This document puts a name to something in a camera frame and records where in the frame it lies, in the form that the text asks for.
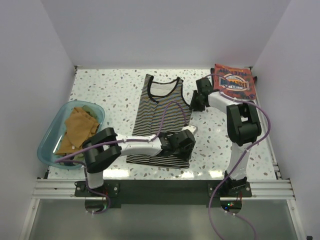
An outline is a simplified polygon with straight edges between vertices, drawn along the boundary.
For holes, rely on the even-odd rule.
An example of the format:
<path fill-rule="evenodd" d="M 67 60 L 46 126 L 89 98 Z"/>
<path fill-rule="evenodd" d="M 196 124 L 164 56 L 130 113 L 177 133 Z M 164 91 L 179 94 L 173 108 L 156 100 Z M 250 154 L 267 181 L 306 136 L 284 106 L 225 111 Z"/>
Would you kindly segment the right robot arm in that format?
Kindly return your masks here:
<path fill-rule="evenodd" d="M 218 89 L 214 89 L 210 80 L 203 77 L 196 81 L 190 107 L 202 112 L 208 107 L 226 114 L 228 138 L 232 142 L 230 162 L 224 172 L 224 179 L 216 192 L 222 196 L 235 196 L 247 184 L 247 165 L 250 157 L 248 149 L 262 133 L 262 127 L 256 106 L 250 101 L 232 98 Z"/>

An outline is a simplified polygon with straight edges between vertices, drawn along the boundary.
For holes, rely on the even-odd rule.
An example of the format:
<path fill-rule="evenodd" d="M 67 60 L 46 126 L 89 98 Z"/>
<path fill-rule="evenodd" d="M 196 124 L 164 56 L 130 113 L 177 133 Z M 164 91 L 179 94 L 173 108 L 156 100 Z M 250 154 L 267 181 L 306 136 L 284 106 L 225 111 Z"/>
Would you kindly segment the red tank top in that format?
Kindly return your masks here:
<path fill-rule="evenodd" d="M 255 100 L 256 77 L 253 77 L 250 68 L 236 68 L 216 63 L 210 69 L 211 81 L 214 90 L 224 92 L 232 98 Z"/>

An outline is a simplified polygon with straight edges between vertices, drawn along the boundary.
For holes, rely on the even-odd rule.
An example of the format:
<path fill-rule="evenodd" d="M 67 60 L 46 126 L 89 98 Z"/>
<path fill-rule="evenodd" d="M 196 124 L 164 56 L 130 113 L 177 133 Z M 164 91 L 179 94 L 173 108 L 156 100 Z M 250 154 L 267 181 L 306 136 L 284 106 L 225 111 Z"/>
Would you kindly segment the black white striped tank top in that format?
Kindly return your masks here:
<path fill-rule="evenodd" d="M 155 135 L 159 130 L 178 133 L 190 123 L 192 111 L 183 96 L 183 82 L 180 77 L 163 83 L 145 76 L 133 136 Z"/>

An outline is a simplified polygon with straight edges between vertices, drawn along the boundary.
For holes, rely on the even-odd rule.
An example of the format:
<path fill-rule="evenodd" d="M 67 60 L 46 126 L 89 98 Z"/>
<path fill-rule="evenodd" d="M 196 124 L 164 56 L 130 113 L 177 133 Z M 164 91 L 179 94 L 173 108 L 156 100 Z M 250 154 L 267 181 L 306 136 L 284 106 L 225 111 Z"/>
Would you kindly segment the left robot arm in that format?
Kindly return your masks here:
<path fill-rule="evenodd" d="M 189 160 L 198 128 L 187 125 L 178 133 L 161 132 L 149 136 L 125 136 L 108 127 L 82 144 L 86 164 L 86 191 L 99 196 L 104 190 L 103 171 L 121 156 L 174 156 Z"/>

